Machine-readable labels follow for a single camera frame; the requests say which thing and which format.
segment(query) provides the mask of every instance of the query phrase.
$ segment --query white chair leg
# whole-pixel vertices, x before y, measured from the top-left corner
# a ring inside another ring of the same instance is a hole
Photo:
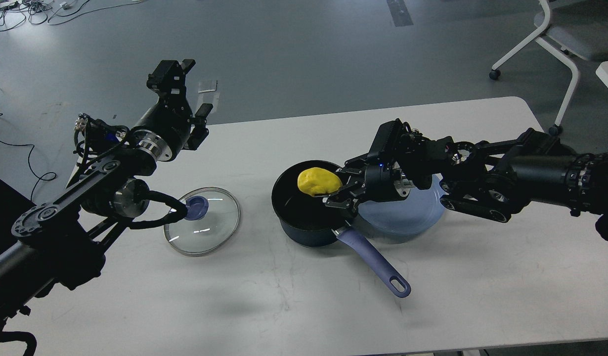
[[[503,65],[506,61],[508,61],[508,59],[510,59],[517,52],[519,52],[522,48],[526,47],[526,45],[528,43],[531,43],[532,41],[534,41],[534,39],[538,38],[541,34],[543,34],[544,31],[546,31],[548,29],[548,27],[550,26],[550,20],[552,19],[552,12],[550,10],[550,4],[548,3],[548,0],[539,0],[539,4],[541,5],[541,8],[543,9],[543,13],[544,13],[544,19],[543,19],[543,23],[541,23],[541,26],[537,27],[537,29],[534,30],[532,32],[532,34],[529,34],[527,38],[523,39],[522,42],[520,42],[512,50],[510,50],[507,54],[505,54],[502,58],[500,58],[500,60],[497,61],[491,67],[492,70],[497,70],[498,68],[500,68],[500,66]]]
[[[559,109],[557,119],[555,119],[555,126],[558,127],[561,126],[561,121],[564,119],[565,111],[568,108],[568,105],[570,104],[570,101],[574,96],[574,91],[577,88],[577,84],[579,83],[579,68],[577,68],[576,63],[574,63],[574,61],[571,60],[570,57],[566,56],[563,52],[561,52],[561,50],[558,50],[557,48],[553,47],[544,38],[538,38],[535,40],[535,42],[539,43],[541,47],[544,47],[545,50],[550,52],[550,54],[552,54],[555,58],[559,59],[559,61],[561,61],[561,63],[565,64],[568,68],[570,68],[570,71],[572,72],[572,79],[570,81],[570,85],[568,86],[568,91],[565,93],[564,101],[561,104],[561,108]]]

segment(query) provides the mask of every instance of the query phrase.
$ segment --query electrical cord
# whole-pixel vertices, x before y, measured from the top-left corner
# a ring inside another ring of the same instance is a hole
[[[44,2],[41,0],[23,0],[21,6],[25,5],[26,7],[24,9],[21,9],[19,7],[19,9],[27,10],[29,23],[31,23],[32,25],[41,25],[47,22],[47,20],[49,20],[49,15],[47,14],[47,11],[51,10],[51,4],[53,3],[53,1],[54,0],[51,0],[50,2]],[[44,14],[44,20],[42,20],[41,22],[33,22],[32,18],[35,16],[35,14],[38,13]]]
[[[78,14],[77,16],[74,16],[74,17],[72,17],[72,18],[69,18],[69,20],[65,20],[65,21],[63,21],[63,22],[58,22],[58,23],[50,23],[50,22],[49,22],[49,21],[51,21],[51,19],[52,19],[52,18],[54,18],[55,16],[58,16],[58,17],[71,17],[72,15],[74,15],[74,14],[76,14],[76,13],[80,12],[80,10],[82,9],[82,7],[83,7],[84,5],[86,5],[86,4],[87,4],[87,2],[89,2],[89,1],[90,1],[90,0],[86,0],[85,2],[83,2],[83,4],[81,4],[81,5],[80,5],[80,7],[78,7],[78,9],[77,9],[76,11],[74,11],[73,13],[70,13],[70,14],[58,14],[58,12],[60,11],[60,9],[58,9],[58,10],[57,10],[57,11],[56,11],[56,12],[55,12],[55,13],[54,13],[52,16],[50,16],[50,17],[49,17],[49,20],[47,20],[47,25],[49,25],[49,26],[62,25],[63,23],[67,23],[67,22],[70,22],[70,21],[72,21],[72,20],[75,20],[76,18],[78,18],[78,17],[80,17],[80,16],[83,16],[83,15],[85,15],[85,14],[94,13],[94,12],[96,12],[96,11],[100,11],[100,10],[113,9],[113,8],[115,8],[115,7],[122,7],[122,6],[128,6],[128,5],[137,5],[137,4],[140,4],[140,3],[141,3],[141,1],[134,1],[134,0],[133,0],[132,2],[128,2],[128,3],[125,3],[125,4],[119,4],[119,5],[114,5],[114,6],[101,7],[101,8],[99,8],[99,9],[94,9],[94,10],[85,11],[85,12],[83,12],[83,13],[81,13],[81,14]]]
[[[141,230],[144,228],[153,228],[167,225],[168,223],[175,223],[180,221],[185,216],[187,216],[187,207],[184,203],[181,203],[175,197],[169,196],[168,194],[163,194],[162,192],[157,191],[148,191],[138,196],[139,199],[151,200],[151,201],[159,201],[160,203],[164,203],[171,208],[168,214],[165,214],[164,217],[157,220],[148,220],[148,221],[132,221],[128,223],[128,228],[130,230]]]
[[[16,9],[16,7],[2,7],[0,9],[0,13],[1,13],[0,21],[3,22],[2,24],[0,24],[0,27],[6,27],[5,26],[5,16],[6,16],[6,14],[8,14],[10,12],[19,13],[19,14],[23,15],[23,19],[16,25],[13,25],[12,27],[7,27],[5,30],[0,30],[0,32],[13,30],[13,29],[19,27],[19,25],[21,25],[22,23],[25,23],[27,21],[27,16],[25,16],[25,14],[21,12],[21,10],[15,11],[14,9]]]
[[[34,149],[36,148],[36,145],[32,144],[32,143],[26,143],[26,144],[13,144],[13,143],[8,143],[5,142],[4,140],[0,139],[0,142],[2,144],[5,144],[7,146],[13,146],[13,147],[31,147],[31,149],[29,149],[29,154],[28,154],[28,167],[29,170],[31,171],[31,173],[34,175],[34,177],[37,178],[36,184],[34,184],[34,187],[31,189],[31,194],[29,194],[29,200],[33,201],[34,199],[34,191],[36,190],[36,187],[38,185],[38,183],[42,181],[44,182],[48,182],[50,180],[54,180],[56,179],[56,177],[58,176],[58,174],[56,172],[47,172],[45,174],[43,174],[42,176],[39,176],[38,174],[36,174],[36,172],[34,171],[34,169],[31,168],[31,153],[34,151]]]
[[[82,174],[84,174],[85,171],[89,167],[91,167],[93,164],[100,162],[100,160],[102,158],[110,155],[111,153],[114,153],[115,151],[117,151],[117,149],[121,148],[128,141],[128,137],[130,136],[130,129],[127,128],[126,126],[123,126],[123,125],[111,126],[111,128],[115,129],[116,131],[124,131],[125,132],[124,137],[121,140],[119,140],[119,142],[117,142],[117,144],[115,144],[111,148],[107,149],[106,151],[103,151],[102,153],[99,153],[96,151],[92,151],[92,149],[90,148],[90,142],[87,139],[87,131],[89,131],[90,127],[91,127],[91,124],[90,124],[89,120],[87,120],[87,123],[85,124],[85,130],[83,133],[85,139],[81,140],[80,142],[78,142],[78,136],[80,134],[80,131],[75,131],[75,133],[74,133],[73,142],[76,146],[76,150],[74,151],[74,153],[77,153],[82,159],[78,163],[78,169],[76,170],[74,175],[69,180],[69,184],[67,186],[70,186],[70,185],[74,184],[75,182],[77,182],[78,178]],[[93,158],[91,161],[89,161],[89,155],[94,155],[95,158]]]

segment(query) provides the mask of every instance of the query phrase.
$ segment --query chair wheel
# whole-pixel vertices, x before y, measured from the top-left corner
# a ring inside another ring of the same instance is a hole
[[[559,136],[561,135],[561,133],[563,133],[563,131],[564,129],[561,126],[557,125],[552,125],[548,129],[548,133],[550,134],[550,136]]]
[[[489,78],[496,81],[500,77],[500,75],[501,75],[501,72],[499,69],[491,70],[491,73],[489,73]]]

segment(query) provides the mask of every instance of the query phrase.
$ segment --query yellow play dough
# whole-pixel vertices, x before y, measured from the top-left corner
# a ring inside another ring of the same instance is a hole
[[[342,186],[342,180],[331,171],[313,167],[302,171],[298,176],[298,188],[304,194],[329,194]]]

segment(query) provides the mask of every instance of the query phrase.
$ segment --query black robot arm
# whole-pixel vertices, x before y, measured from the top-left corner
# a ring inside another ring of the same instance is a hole
[[[572,216],[601,215],[608,241],[608,152],[577,154],[559,138],[528,129],[504,142],[430,140],[399,119],[379,127],[369,153],[338,169],[345,183],[327,207],[355,216],[363,201],[404,200],[441,174],[449,210],[506,223],[531,201],[562,205]]]
[[[25,304],[47,295],[57,282],[74,289],[98,277],[105,252],[124,229],[162,226],[186,216],[183,203],[151,191],[135,176],[152,175],[157,161],[173,160],[182,149],[195,150],[207,137],[211,104],[193,115],[186,99],[185,78],[194,65],[193,59],[161,61],[146,84],[159,100],[132,129],[78,116],[74,153],[82,160],[69,186],[9,222],[16,240],[0,254],[0,342],[24,341],[26,354],[33,354],[33,335],[3,332],[7,318],[29,313]],[[85,137],[80,143],[79,134]],[[150,201],[160,201],[172,212],[155,221],[133,221]],[[78,223],[81,208],[105,219],[84,230]]]

